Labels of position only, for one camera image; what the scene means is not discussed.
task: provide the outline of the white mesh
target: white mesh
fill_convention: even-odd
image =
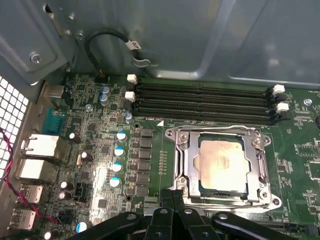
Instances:
[[[27,98],[0,76],[0,127],[12,146],[16,142],[28,102]],[[7,143],[0,133],[0,178],[5,174],[9,156]]]

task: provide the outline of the cable label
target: cable label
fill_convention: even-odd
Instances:
[[[141,47],[137,41],[128,41],[125,45],[128,47],[128,49],[130,51],[136,50],[136,49],[141,49]]]

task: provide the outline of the green circuit board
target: green circuit board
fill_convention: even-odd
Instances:
[[[144,79],[148,83],[191,85],[189,81]],[[103,84],[94,82],[88,75],[69,74],[66,82],[72,85],[74,105],[66,113],[48,112],[42,132],[60,135],[68,139],[70,133],[81,136],[80,144],[73,144],[69,161],[60,167],[57,183],[52,186],[50,200],[46,204],[46,213],[54,216],[65,209],[73,211],[72,222],[64,225],[44,223],[38,234],[58,228],[61,238],[66,239],[75,234],[76,225],[86,222],[93,226],[125,211],[143,213],[148,208],[159,206],[159,192],[173,184],[174,144],[167,139],[164,132],[168,128],[180,125],[229,126],[228,123],[161,119],[151,117],[134,117],[131,123],[125,122],[125,111],[118,105],[121,101],[120,90],[125,86],[126,77],[109,77],[107,85],[112,94],[110,103],[104,107],[99,103],[99,93]],[[206,87],[264,90],[265,87],[203,83]],[[320,226],[320,130],[315,125],[315,117],[320,112],[320,91],[286,88],[291,120],[282,121],[274,126],[251,125],[272,139],[266,147],[267,167],[272,193],[282,199],[282,207],[262,214],[247,214],[246,217],[262,222],[297,223],[301,225]],[[312,105],[306,106],[304,99],[311,99]],[[85,111],[85,105],[94,109]],[[139,149],[133,147],[140,141],[135,137],[142,129],[153,131],[150,150],[149,181],[137,184],[129,181],[136,177],[131,170],[136,160],[132,154]],[[116,133],[124,131],[127,141],[118,143]],[[125,150],[125,157],[116,158],[113,154],[117,146]],[[88,151],[94,156],[92,162],[84,162],[77,167],[76,161],[81,151]],[[111,171],[113,162],[123,166],[121,173]],[[112,177],[121,179],[121,186],[110,187]],[[77,203],[73,200],[58,201],[59,184],[62,181],[88,184],[87,201]],[[147,194],[128,194],[139,185],[147,189]],[[291,233],[302,239],[315,239],[303,233]]]

